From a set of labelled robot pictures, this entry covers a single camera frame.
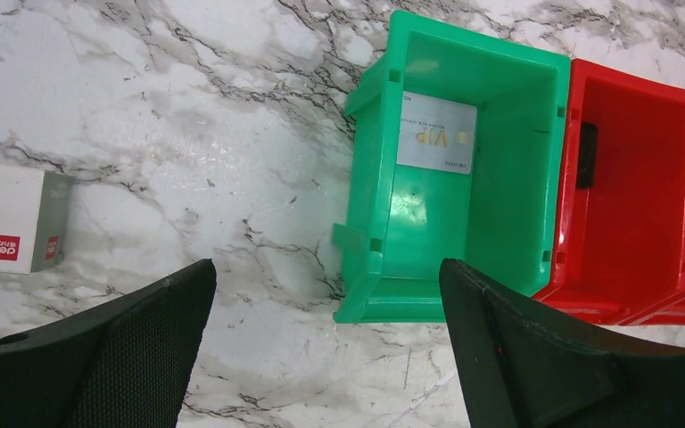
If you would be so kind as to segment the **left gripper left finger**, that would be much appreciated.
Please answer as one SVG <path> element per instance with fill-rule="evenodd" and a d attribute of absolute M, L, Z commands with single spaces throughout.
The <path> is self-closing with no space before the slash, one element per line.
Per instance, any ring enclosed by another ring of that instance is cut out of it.
<path fill-rule="evenodd" d="M 0 339 L 0 427 L 173 427 L 217 289 L 202 259 Z"/>

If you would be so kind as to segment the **green plastic bin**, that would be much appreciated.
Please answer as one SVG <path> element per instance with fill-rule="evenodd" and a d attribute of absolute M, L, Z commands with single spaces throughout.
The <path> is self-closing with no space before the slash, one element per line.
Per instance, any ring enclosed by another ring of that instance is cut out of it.
<path fill-rule="evenodd" d="M 411 12 L 347 97 L 347 217 L 333 229 L 339 324 L 440 323 L 439 270 L 459 259 L 525 296 L 550 279 L 571 59 Z M 468 175 L 396 163 L 402 97 L 477 108 Z"/>

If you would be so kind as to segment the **red double bin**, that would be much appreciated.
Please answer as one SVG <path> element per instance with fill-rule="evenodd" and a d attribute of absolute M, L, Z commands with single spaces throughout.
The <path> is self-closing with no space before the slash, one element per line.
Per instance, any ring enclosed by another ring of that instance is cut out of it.
<path fill-rule="evenodd" d="M 594 185 L 576 188 L 580 128 L 598 127 Z M 685 89 L 572 62 L 553 260 L 536 299 L 638 325 L 685 298 Z"/>

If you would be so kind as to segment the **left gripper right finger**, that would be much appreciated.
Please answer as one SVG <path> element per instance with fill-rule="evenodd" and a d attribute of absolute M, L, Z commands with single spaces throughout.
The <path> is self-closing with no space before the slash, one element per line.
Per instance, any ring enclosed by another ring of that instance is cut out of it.
<path fill-rule="evenodd" d="M 458 259 L 439 285 L 473 427 L 685 427 L 685 348 L 570 317 Z"/>

